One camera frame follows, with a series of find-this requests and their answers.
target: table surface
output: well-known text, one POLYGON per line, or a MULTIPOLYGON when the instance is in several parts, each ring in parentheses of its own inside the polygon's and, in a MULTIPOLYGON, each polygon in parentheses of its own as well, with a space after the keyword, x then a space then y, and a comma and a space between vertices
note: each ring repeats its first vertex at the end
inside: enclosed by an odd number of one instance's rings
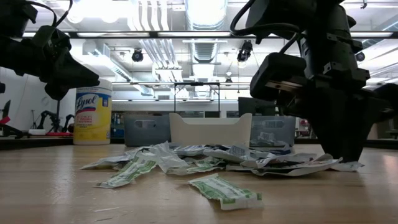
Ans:
MULTIPOLYGON (((296 152, 323 151, 298 145, 296 152)), ((124 152, 123 145, 0 151, 1 223, 397 223, 398 151, 365 149, 357 173, 325 171, 299 178, 219 172, 261 192, 264 208, 222 211, 187 181, 157 167, 120 189, 94 188, 111 170, 79 170, 124 152)))

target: clear plastic bin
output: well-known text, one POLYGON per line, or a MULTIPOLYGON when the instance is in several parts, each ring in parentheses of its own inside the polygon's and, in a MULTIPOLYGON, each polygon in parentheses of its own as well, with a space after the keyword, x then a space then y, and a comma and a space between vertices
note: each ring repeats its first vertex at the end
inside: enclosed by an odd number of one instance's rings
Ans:
POLYGON ((170 142, 169 116, 125 115, 124 143, 128 147, 170 142))
POLYGON ((251 147, 283 147, 294 145, 295 117, 253 116, 251 147))

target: lysol logo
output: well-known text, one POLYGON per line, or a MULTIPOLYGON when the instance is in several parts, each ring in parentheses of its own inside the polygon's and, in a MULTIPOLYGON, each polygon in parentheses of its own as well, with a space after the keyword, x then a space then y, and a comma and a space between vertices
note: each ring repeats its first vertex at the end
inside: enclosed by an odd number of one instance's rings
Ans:
POLYGON ((76 101, 76 114, 86 111, 95 111, 97 99, 98 96, 94 94, 87 94, 79 97, 76 101))

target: disinfecting wipes canister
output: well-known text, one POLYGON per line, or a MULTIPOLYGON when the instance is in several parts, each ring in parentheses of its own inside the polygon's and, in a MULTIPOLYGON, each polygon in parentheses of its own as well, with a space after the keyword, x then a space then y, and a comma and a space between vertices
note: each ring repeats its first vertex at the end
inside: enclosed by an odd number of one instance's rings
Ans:
POLYGON ((77 88, 73 143, 109 144, 111 141, 112 83, 100 79, 93 87, 77 88))

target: black cable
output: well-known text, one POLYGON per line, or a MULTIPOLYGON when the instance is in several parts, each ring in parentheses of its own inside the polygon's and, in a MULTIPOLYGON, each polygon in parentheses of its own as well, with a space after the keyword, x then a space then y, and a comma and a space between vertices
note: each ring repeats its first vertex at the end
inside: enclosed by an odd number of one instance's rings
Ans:
POLYGON ((65 11, 65 13, 61 16, 60 20, 58 20, 58 22, 55 24, 55 27, 59 26, 59 24, 61 24, 61 22, 68 16, 70 9, 73 6, 73 0, 69 0, 69 8, 68 10, 65 11))
POLYGON ((37 2, 23 2, 22 4, 23 4, 23 5, 25 5, 25 4, 30 4, 30 5, 33 5, 33 6, 39 6, 39 7, 43 7, 43 8, 45 8, 45 9, 48 9, 48 10, 51 11, 52 14, 54 15, 54 18, 53 18, 53 21, 52 21, 52 25, 51 25, 51 26, 55 26, 55 25, 56 25, 56 23, 57 23, 57 15, 55 14, 54 10, 52 10, 52 8, 46 6, 45 4, 41 4, 41 3, 37 3, 37 2))
POLYGON ((300 34, 294 34, 293 37, 284 45, 284 47, 282 47, 279 53, 284 54, 286 50, 289 49, 289 47, 291 47, 294 44, 294 42, 300 40, 301 37, 302 36, 300 34))
POLYGON ((237 13, 234 19, 231 22, 231 26, 229 27, 231 33, 236 36, 255 34, 258 31, 261 32, 293 32, 293 33, 301 33, 300 28, 293 24, 287 23, 275 23, 275 24, 265 24, 260 26, 249 27, 241 30, 236 29, 236 24, 242 18, 244 13, 254 4, 256 0, 249 0, 242 9, 237 13))

